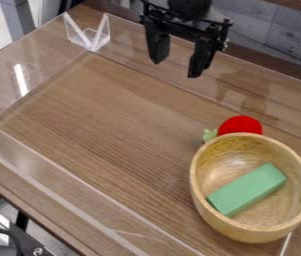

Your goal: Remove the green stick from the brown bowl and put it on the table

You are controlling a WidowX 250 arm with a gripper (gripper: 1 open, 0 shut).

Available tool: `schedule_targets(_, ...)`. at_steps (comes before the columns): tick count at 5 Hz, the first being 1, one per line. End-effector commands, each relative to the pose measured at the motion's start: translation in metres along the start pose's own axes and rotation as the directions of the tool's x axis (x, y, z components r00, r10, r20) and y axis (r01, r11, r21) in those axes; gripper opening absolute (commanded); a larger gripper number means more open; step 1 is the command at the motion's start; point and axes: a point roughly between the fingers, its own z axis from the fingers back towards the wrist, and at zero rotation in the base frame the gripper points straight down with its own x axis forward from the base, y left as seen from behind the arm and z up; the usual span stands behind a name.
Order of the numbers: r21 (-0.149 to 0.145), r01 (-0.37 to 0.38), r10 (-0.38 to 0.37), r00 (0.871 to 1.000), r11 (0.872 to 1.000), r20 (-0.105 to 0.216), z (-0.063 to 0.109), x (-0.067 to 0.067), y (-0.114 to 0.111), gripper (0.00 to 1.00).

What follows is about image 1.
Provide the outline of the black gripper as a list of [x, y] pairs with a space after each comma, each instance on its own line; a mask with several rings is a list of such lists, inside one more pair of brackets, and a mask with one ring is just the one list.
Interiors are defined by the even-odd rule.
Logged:
[[227, 45], [233, 19], [219, 13], [212, 0], [140, 0], [148, 56], [159, 64], [170, 53], [170, 36], [195, 41], [188, 62], [188, 78], [198, 78], [210, 67], [217, 51]]

